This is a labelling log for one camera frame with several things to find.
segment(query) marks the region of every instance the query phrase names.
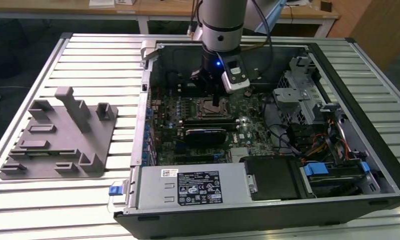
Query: aluminum profile table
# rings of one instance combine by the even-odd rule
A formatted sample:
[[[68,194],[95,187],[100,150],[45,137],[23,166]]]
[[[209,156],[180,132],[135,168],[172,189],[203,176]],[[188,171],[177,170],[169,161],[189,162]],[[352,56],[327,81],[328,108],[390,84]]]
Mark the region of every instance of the aluminum profile table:
[[[0,168],[27,126],[27,108],[35,99],[53,106],[57,86],[72,86],[88,105],[108,102],[119,108],[105,173],[99,178],[0,179],[0,240],[135,239],[113,220],[123,196],[109,198],[108,188],[129,176],[139,93],[143,78],[141,42],[188,41],[185,36],[68,34],[61,38],[0,141]],[[262,37],[244,37],[262,42]],[[400,92],[356,43],[338,38],[276,37],[275,42],[316,42],[363,110],[400,161]],[[331,89],[324,86],[334,98]],[[298,227],[189,237],[187,239],[258,240],[299,236],[302,239],[400,239],[400,207],[370,213],[347,224]]]

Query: desk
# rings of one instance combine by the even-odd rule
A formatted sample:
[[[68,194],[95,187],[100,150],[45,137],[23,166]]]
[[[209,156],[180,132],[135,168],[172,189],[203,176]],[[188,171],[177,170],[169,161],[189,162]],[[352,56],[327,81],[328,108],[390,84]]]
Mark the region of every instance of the desk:
[[[292,14],[291,9],[284,8],[278,23],[320,25],[315,37],[326,38],[340,14],[335,10],[332,12],[322,11],[319,6],[320,0],[314,0],[311,6],[292,7]],[[191,14],[191,0],[140,0],[137,21],[140,25],[147,25],[148,20],[189,21]]]
[[[148,21],[189,21],[192,0],[137,0],[135,5],[116,4],[115,8],[89,9],[89,0],[0,0],[0,18],[137,20],[141,34],[148,34]],[[316,10],[310,6],[282,11],[280,24],[320,25],[315,37],[328,35],[338,12]]]

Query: cable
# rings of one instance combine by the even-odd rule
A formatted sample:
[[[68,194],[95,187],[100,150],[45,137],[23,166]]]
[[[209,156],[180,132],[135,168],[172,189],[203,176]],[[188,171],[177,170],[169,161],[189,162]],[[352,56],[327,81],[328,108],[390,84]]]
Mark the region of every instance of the cable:
[[[192,0],[192,6],[191,6],[191,18],[189,18],[189,25],[188,25],[187,35],[191,35],[191,34],[192,34],[193,20],[195,20],[195,5],[196,5],[196,0]]]
[[[259,4],[256,3],[256,0],[251,0],[251,1],[252,1],[254,6],[255,6],[258,15],[259,15],[259,17],[260,17],[262,24],[264,25],[264,28],[266,28],[266,31],[267,31],[267,39],[266,39],[266,41],[267,41],[268,44],[270,44],[270,51],[271,51],[271,59],[270,59],[268,65],[267,65],[267,67],[264,68],[264,70],[259,71],[259,74],[263,75],[263,74],[266,73],[266,71],[270,69],[270,67],[271,67],[271,65],[272,65],[272,63],[274,63],[274,57],[275,57],[275,54],[274,54],[272,33],[271,33],[271,30],[270,30],[268,22],[267,22],[264,13],[263,13],[263,11],[262,11],[262,9],[260,9],[260,6],[259,6]]]
[[[28,86],[0,86],[0,89],[32,89]]]
[[[195,8],[195,14],[196,14],[196,17],[197,17],[197,26],[200,28],[203,27],[203,23],[200,22],[200,16],[199,16],[199,9],[200,9],[201,4],[203,4],[203,0],[199,1],[197,7]]]
[[[340,140],[343,145],[344,145],[343,147],[344,147],[344,152],[346,152],[346,160],[350,160],[350,158],[348,158],[348,144],[347,144],[344,139],[339,138],[339,137],[336,139]]]
[[[292,6],[291,5],[288,5],[287,4],[287,6],[288,6],[288,8],[291,9],[291,24],[294,23],[294,13],[292,13]]]

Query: warning label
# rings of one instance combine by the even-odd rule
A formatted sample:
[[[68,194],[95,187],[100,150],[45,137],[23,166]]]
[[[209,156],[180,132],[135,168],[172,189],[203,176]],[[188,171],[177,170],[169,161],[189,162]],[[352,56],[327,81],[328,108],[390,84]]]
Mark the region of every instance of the warning label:
[[[221,204],[220,172],[200,171],[177,173],[177,203],[181,206]]]

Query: floor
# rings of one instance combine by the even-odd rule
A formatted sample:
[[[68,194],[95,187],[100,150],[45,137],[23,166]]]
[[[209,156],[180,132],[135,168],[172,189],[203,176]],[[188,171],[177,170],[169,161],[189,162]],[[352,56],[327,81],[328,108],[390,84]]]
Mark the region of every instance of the floor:
[[[25,49],[11,50],[21,64],[23,71],[15,77],[0,79],[0,87],[4,87],[0,88],[0,139],[25,98],[29,87],[37,78],[61,33],[140,33],[136,21],[52,20],[49,26],[40,19],[21,19],[20,24],[31,44]],[[185,34],[187,28],[187,22],[149,22],[149,31],[152,34]],[[400,89],[400,54],[386,71],[386,74]]]

